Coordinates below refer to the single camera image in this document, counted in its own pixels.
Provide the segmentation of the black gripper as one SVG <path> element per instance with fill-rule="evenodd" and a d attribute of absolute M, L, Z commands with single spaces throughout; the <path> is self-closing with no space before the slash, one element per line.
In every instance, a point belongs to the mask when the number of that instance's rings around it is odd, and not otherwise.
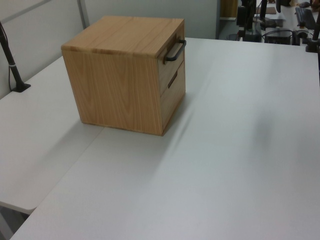
<path fill-rule="evenodd" d="M 253 31 L 253 18 L 256 13 L 255 0 L 241 0 L 241 6 L 237 8 L 236 25 L 239 27 L 238 36 L 244 38 L 246 30 Z"/>

